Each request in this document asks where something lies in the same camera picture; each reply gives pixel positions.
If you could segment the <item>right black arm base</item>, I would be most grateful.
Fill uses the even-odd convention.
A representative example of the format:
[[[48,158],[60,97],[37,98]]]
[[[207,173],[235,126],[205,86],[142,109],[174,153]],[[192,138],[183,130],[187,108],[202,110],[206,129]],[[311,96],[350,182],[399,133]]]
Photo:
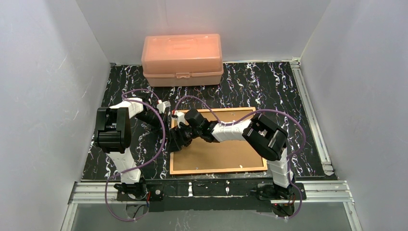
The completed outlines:
[[[305,187],[302,183],[295,183],[295,186],[289,184],[287,188],[283,188],[274,183],[260,183],[256,187],[256,194],[259,200],[305,200],[307,198]]]

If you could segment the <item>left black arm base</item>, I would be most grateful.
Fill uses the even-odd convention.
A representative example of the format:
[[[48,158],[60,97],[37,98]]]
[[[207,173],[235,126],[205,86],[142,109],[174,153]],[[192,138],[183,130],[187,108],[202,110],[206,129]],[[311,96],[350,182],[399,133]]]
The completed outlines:
[[[116,183],[114,188],[118,191],[118,201],[162,201],[164,198],[164,187],[162,184],[148,183]]]

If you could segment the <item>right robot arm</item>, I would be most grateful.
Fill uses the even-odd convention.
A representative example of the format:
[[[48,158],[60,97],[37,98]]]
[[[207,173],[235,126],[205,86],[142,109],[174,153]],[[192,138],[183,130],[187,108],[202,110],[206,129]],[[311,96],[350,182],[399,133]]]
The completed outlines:
[[[273,163],[270,169],[275,185],[288,188],[292,184],[286,150],[288,134],[261,110],[233,122],[209,121],[196,109],[173,111],[172,120],[175,124],[168,133],[170,153],[188,147],[196,138],[208,143],[246,141],[258,155]]]

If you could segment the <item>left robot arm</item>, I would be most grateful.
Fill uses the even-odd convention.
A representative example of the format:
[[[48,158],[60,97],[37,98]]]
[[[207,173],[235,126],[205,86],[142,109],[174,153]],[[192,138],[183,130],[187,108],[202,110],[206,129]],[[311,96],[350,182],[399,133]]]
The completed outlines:
[[[132,139],[130,119],[135,117],[162,132],[161,147],[151,160],[142,164],[146,166],[164,150],[168,128],[165,120],[169,109],[168,101],[158,100],[156,107],[152,107],[141,98],[129,98],[114,106],[97,110],[94,143],[111,158],[120,173],[122,183],[138,183],[142,177],[140,166],[136,165],[129,148]]]

